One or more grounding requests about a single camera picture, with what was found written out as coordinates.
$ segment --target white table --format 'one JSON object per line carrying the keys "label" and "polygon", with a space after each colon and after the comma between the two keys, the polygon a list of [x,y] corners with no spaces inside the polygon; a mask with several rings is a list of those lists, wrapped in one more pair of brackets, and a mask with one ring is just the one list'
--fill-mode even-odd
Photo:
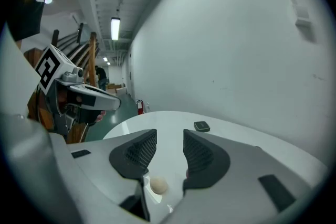
{"label": "white table", "polygon": [[[325,165],[298,147],[235,123],[176,111],[139,115],[117,125],[104,139],[145,129],[157,129],[156,153],[148,166],[150,172],[145,176],[146,202],[153,223],[160,222],[182,199],[182,183],[187,170],[187,162],[182,152],[183,129],[195,130],[196,121],[206,121],[211,128],[209,134],[261,147],[311,187],[320,183],[327,173]],[[156,195],[150,189],[148,180],[151,176],[163,176],[166,179],[169,189],[164,195]]]}

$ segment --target person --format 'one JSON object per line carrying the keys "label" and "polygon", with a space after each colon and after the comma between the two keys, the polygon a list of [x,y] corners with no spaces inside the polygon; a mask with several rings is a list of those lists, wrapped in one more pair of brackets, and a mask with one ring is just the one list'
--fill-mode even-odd
{"label": "person", "polygon": [[98,75],[99,89],[106,91],[107,78],[105,70],[98,66],[95,66],[94,69],[96,70],[96,75]]}

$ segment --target fire extinguisher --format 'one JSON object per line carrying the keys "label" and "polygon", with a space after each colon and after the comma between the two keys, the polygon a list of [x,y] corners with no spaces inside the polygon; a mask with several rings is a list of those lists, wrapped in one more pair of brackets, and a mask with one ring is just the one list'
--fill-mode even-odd
{"label": "fire extinguisher", "polygon": [[138,106],[138,115],[143,114],[143,101],[142,100],[137,100],[136,105]]}

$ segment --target green floor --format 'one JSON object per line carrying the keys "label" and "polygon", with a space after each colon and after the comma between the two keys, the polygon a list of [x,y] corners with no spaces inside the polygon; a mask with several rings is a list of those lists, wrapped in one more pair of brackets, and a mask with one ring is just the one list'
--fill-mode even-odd
{"label": "green floor", "polygon": [[100,122],[90,127],[85,142],[102,140],[119,123],[138,114],[137,105],[128,94],[122,96],[120,99],[121,106],[116,111],[107,111]]}

